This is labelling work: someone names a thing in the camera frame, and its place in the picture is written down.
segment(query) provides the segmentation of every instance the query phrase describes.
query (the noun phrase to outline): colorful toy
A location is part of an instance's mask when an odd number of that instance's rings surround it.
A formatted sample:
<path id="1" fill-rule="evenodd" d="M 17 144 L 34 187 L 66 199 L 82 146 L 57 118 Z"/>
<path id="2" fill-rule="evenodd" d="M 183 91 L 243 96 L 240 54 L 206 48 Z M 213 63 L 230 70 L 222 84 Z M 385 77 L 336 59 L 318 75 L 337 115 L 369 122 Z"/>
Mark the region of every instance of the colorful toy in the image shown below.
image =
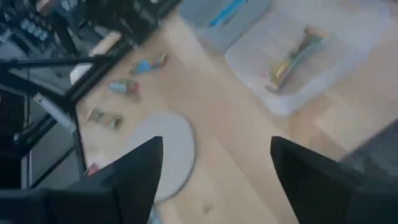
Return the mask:
<path id="1" fill-rule="evenodd" d="M 122 78 L 119 80 L 112 81 L 108 84 L 109 90 L 111 90 L 114 93 L 120 93 L 120 94 L 131 94 L 131 93 L 136 93 L 138 91 L 138 83 L 129 80 L 127 78 Z"/>
<path id="2" fill-rule="evenodd" d="M 167 58 L 166 54 L 160 54 L 159 56 L 136 62 L 132 66 L 130 74 L 132 74 L 132 75 L 140 74 L 140 73 L 144 73 L 144 72 L 149 72 L 156 68 L 163 67 L 163 65 L 166 62 L 166 58 Z"/>
<path id="3" fill-rule="evenodd" d="M 269 73 L 269 82 L 266 83 L 266 88 L 278 90 L 300 59 L 305 57 L 313 46 L 319 44 L 326 37 L 325 32 L 311 26 L 304 28 L 304 35 L 300 45 L 291 50 L 285 60 L 278 63 Z"/>
<path id="4" fill-rule="evenodd" d="M 118 129 L 122 119 L 123 117 L 121 115 L 106 113 L 99 109 L 93 109 L 87 117 L 88 121 L 94 121 L 111 129 Z"/>

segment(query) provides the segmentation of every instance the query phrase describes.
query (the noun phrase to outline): gray round mat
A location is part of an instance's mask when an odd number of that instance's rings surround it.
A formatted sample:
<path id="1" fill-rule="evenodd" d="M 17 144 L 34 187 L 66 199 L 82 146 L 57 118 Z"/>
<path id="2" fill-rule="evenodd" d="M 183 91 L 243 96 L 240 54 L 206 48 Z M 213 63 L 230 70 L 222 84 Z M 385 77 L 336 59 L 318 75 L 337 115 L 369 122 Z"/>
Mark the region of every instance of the gray round mat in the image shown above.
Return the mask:
<path id="1" fill-rule="evenodd" d="M 134 149 L 154 136 L 163 137 L 162 175 L 155 196 L 155 202 L 161 202 L 178 193 L 188 180 L 195 163 L 195 143 L 183 116 L 163 112 L 149 116 L 134 129 L 128 148 Z"/>

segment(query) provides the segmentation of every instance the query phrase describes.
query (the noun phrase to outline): plastic storage bin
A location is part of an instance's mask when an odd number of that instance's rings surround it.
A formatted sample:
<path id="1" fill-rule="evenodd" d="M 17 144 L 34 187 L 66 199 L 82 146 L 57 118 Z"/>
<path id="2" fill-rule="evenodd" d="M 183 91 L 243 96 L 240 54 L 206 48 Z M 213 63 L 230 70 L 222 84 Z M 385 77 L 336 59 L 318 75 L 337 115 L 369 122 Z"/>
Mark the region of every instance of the plastic storage bin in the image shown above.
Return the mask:
<path id="1" fill-rule="evenodd" d="M 286 4 L 265 16 L 227 51 L 229 66 L 274 114 L 293 113 L 345 76 L 367 56 L 391 22 L 383 3 L 345 2 L 348 8 L 337 1 Z M 307 25 L 327 31 L 328 38 L 296 65 L 278 93 L 265 89 L 266 75 L 302 40 Z"/>
<path id="2" fill-rule="evenodd" d="M 269 0 L 184 0 L 179 12 L 200 39 L 225 52 L 268 5 Z"/>

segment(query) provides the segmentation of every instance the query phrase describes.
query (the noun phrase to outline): blue handle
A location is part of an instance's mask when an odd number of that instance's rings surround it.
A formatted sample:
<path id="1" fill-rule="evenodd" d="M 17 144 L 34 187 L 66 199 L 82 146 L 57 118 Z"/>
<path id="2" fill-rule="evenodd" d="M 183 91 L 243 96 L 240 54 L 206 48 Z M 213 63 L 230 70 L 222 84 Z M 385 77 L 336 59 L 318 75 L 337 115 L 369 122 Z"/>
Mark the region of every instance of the blue handle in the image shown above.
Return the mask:
<path id="1" fill-rule="evenodd" d="M 210 27 L 222 24 L 224 21 L 228 21 L 234 16 L 248 0 L 235 0 L 229 6 L 224 8 L 212 21 L 209 22 Z"/>

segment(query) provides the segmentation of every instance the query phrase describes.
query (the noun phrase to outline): wooden table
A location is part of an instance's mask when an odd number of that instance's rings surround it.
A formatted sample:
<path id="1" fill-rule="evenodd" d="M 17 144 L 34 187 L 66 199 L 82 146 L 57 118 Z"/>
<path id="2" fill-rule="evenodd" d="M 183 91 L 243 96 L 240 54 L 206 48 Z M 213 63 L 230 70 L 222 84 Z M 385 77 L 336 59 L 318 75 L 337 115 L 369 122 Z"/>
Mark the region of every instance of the wooden table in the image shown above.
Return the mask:
<path id="1" fill-rule="evenodd" d="M 397 19 L 398 5 L 387 2 Z M 130 77 L 133 61 L 159 52 L 166 66 L 137 77 L 141 101 L 110 93 L 106 82 Z M 185 188 L 159 205 L 165 224 L 296 223 L 275 174 L 269 144 L 284 136 L 330 158 L 350 153 L 398 117 L 398 25 L 394 22 L 367 60 L 292 116 L 278 117 L 232 73 L 222 55 L 202 47 L 178 15 L 116 65 L 80 102 L 88 164 L 121 155 L 134 127 L 151 113 L 176 111 L 195 130 L 197 163 Z M 122 113 L 119 131 L 87 122 L 95 107 Z"/>

